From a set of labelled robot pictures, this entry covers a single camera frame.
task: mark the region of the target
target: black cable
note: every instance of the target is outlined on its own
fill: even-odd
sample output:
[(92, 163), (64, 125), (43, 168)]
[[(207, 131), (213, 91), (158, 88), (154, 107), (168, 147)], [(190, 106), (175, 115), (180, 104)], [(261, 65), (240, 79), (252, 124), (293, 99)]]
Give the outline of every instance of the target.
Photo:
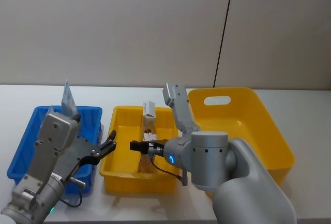
[(79, 207), (83, 202), (83, 196), (82, 196), (81, 188), (78, 189), (78, 194), (79, 194), (79, 203), (77, 205), (72, 205), (72, 204), (70, 204), (69, 202), (66, 202), (63, 199), (60, 199), (60, 201), (62, 201), (64, 204), (68, 205), (69, 207)]
[(153, 162), (153, 158), (151, 158), (151, 163), (152, 163), (152, 165), (153, 165), (156, 169), (158, 169), (159, 171), (162, 171), (162, 172), (165, 172), (165, 173), (167, 173), (167, 174), (169, 174), (169, 175), (175, 176), (176, 178), (179, 179), (179, 181), (182, 181), (182, 177), (181, 177), (181, 176), (176, 175), (176, 174), (174, 174), (174, 173), (172, 173), (172, 172), (170, 172), (170, 171), (165, 171), (165, 170), (163, 170), (163, 169), (157, 167), (157, 166), (154, 164), (154, 162)]
[(224, 27), (223, 27), (223, 33), (222, 33), (222, 39), (221, 39), (221, 45), (219, 48), (219, 53), (218, 53), (218, 60), (217, 60), (217, 66), (216, 66), (216, 72), (215, 72), (215, 78), (214, 78), (214, 85), (213, 88), (215, 88), (215, 83), (216, 83), (216, 77), (217, 77), (217, 71), (218, 71), (218, 65), (219, 65), (219, 60), (221, 58), (221, 50), (223, 46), (223, 40), (224, 40), (224, 34), (225, 34), (225, 27), (227, 25), (227, 20), (228, 20), (228, 14), (229, 14), (229, 9), (230, 9), (230, 1), (228, 1), (228, 7), (227, 7), (227, 13), (225, 14), (225, 21), (224, 21)]

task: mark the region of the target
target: blue plastic bin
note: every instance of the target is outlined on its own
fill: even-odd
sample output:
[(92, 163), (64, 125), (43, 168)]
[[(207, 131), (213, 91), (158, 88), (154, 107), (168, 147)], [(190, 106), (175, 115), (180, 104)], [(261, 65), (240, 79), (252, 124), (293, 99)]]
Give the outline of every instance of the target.
[[(7, 171), (7, 176), (14, 179), (18, 184), (27, 172), (32, 157), (34, 155), (34, 143), (37, 140), (39, 128), (43, 122), (50, 106), (36, 107), (32, 113), (29, 124), (26, 127), (19, 147), (16, 150), (13, 160)], [(61, 106), (54, 106), (54, 112), (61, 112)], [(81, 126), (79, 136), (89, 140), (92, 144), (100, 144), (101, 139), (101, 115), (102, 108), (78, 106), (78, 112), (81, 115)], [(88, 193), (92, 186), (94, 166), (84, 165), (75, 174), (75, 178), (86, 183), (83, 193)], [(66, 193), (78, 193), (77, 185), (69, 183), (66, 187)]]

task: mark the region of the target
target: yellow plastic bin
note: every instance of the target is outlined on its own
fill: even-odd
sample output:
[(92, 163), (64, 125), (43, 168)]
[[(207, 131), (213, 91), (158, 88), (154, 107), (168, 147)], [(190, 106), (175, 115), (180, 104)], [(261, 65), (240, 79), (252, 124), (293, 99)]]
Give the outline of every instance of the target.
[[(229, 96), (228, 104), (206, 105), (207, 97)], [(248, 142), (280, 185), (294, 165), (294, 156), (257, 94), (249, 88), (202, 88), (189, 93), (201, 130), (225, 131)]]
[[(154, 132), (158, 140), (178, 136), (171, 109), (155, 108)], [(142, 107), (115, 107), (109, 133), (116, 130), (116, 150), (101, 161), (100, 175), (108, 192), (173, 193), (177, 178), (155, 169), (155, 173), (138, 173), (140, 153), (130, 151), (130, 141), (140, 139)], [(178, 174), (177, 168), (155, 156), (156, 166)]]

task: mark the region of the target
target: small yellow tray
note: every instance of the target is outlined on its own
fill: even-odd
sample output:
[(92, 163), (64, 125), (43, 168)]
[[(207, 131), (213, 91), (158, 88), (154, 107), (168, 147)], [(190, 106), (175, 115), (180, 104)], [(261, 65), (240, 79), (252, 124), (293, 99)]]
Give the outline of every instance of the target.
[[(228, 104), (206, 105), (207, 97), (229, 97)], [(257, 94), (249, 88), (202, 88), (189, 93), (201, 130), (225, 131), (241, 138), (256, 152), (280, 185), (294, 165), (294, 156)]]
[[(154, 132), (158, 140), (178, 136), (171, 109), (155, 108)], [(100, 175), (109, 192), (173, 193), (177, 178), (159, 170), (138, 173), (140, 153), (130, 151), (130, 141), (140, 139), (142, 107), (115, 107), (109, 133), (116, 130), (116, 150), (101, 161)], [(177, 168), (155, 156), (156, 166), (178, 174)]]

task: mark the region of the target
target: blue led light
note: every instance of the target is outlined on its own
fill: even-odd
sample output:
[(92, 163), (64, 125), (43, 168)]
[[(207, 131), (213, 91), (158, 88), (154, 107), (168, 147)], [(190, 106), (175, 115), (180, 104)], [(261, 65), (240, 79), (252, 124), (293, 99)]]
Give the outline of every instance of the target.
[(175, 162), (174, 157), (172, 155), (169, 156), (169, 161), (170, 161), (170, 163), (174, 163)]

